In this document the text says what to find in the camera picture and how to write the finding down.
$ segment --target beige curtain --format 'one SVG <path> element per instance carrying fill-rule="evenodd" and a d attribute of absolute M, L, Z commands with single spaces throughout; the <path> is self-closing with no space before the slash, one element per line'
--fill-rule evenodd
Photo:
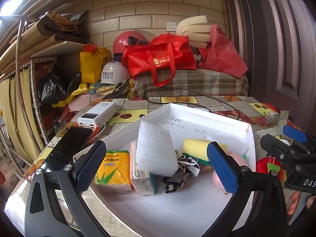
<path fill-rule="evenodd" d="M 26 113 L 30 121 L 35 138 L 41 149 L 44 148 L 42 138 L 35 124 L 35 117 L 32 108 L 30 67 L 20 72 L 23 101 Z M 28 162 L 32 163 L 38 156 L 31 136 L 23 118 L 21 106 L 18 100 L 16 77 L 6 79 L 0 83 L 0 101 L 4 122 L 17 153 Z"/>

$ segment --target table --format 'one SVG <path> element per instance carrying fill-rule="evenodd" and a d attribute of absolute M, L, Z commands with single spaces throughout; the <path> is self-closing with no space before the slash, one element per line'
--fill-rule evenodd
<path fill-rule="evenodd" d="M 220 114 L 222 116 L 227 116 L 231 118 L 237 118 L 238 113 L 230 107 L 233 106 L 239 111 L 239 120 L 247 122 L 251 125 L 254 132 L 254 141 L 256 149 L 256 160 L 266 156 L 266 152 L 260 146 L 260 138 L 265 134 L 271 134 L 272 136 L 278 137 L 278 126 L 275 124 L 265 124 L 264 116 L 269 113 L 274 113 L 274 108 L 268 104 L 262 104 L 252 97 L 245 96 L 214 96 L 215 99 L 208 98 L 205 96 L 195 96 L 195 97 L 155 97 L 150 98 L 149 101 L 156 103 L 168 103 L 170 101 L 181 103 L 184 106 L 196 107 L 197 109 L 207 110 L 210 109 L 213 113 Z M 115 131 L 121 129 L 122 127 L 134 122 L 138 118 L 160 108 L 161 104 L 153 104 L 146 100 L 136 99 L 127 100 L 125 98 L 113 99 L 113 100 L 97 100 L 93 101 L 89 106 L 80 110 L 75 117 L 61 130 L 59 133 L 50 141 L 50 143 L 44 148 L 42 153 L 34 161 L 34 164 L 43 163 L 45 158 L 52 151 L 54 146 L 58 143 L 61 137 L 66 133 L 67 129 L 76 124 L 76 120 L 79 116 L 83 115 L 90 108 L 95 106 L 101 101 L 113 101 L 117 104 L 118 113 L 107 123 L 106 129 L 99 135 L 96 140 L 101 140 L 105 136 L 114 133 Z M 198 107 L 200 104 L 208 109 Z M 121 115 L 128 114 L 128 118 L 121 118 Z M 5 212 L 13 224 L 24 234 L 24 214 L 25 214 L 25 203 L 30 188 L 30 183 L 22 179 L 18 185 L 13 190 L 11 196 L 9 197 Z M 76 227 L 76 224 L 67 208 L 61 191 L 56 191 L 58 199 L 60 201 L 62 210 L 69 224 Z M 290 195 L 292 190 L 284 189 L 285 199 L 287 203 L 290 202 Z M 82 197 L 86 202 L 87 206 L 103 226 L 103 228 L 111 235 L 117 237 L 136 237 L 137 234 L 133 233 L 122 223 L 120 223 L 97 199 L 93 192 L 88 189 L 82 193 Z"/>

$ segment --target light switch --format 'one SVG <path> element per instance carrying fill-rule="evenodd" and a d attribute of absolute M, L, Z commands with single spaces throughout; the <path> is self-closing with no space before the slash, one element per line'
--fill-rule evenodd
<path fill-rule="evenodd" d="M 177 23 L 176 22 L 167 22 L 167 31 L 176 31 Z"/>

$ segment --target finger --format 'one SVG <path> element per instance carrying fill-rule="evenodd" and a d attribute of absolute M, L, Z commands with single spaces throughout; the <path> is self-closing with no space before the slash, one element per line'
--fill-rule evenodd
<path fill-rule="evenodd" d="M 291 200 L 296 200 L 299 198 L 299 196 L 301 195 L 300 191 L 295 191 L 292 196 L 290 197 Z"/>
<path fill-rule="evenodd" d="M 293 215 L 294 212 L 295 212 L 295 210 L 289 210 L 289 211 L 288 211 L 288 214 L 289 214 L 289 215 Z"/>
<path fill-rule="evenodd" d="M 296 206 L 298 204 L 299 199 L 293 200 L 293 202 L 289 205 L 289 211 L 290 210 L 295 210 Z"/>
<path fill-rule="evenodd" d="M 312 196 L 312 197 L 310 197 L 310 198 L 307 200 L 306 206 L 307 206 L 308 209 L 311 207 L 311 205 L 312 205 L 314 199 L 315 199 L 315 196 Z"/>

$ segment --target strawberry keychain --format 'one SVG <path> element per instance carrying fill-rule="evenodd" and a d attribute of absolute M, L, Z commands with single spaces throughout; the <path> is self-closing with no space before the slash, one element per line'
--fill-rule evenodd
<path fill-rule="evenodd" d="M 282 181 L 283 179 L 283 168 L 281 163 L 271 155 L 264 157 L 256 163 L 256 172 L 267 174 L 270 170 L 274 169 L 278 172 L 278 177 Z"/>

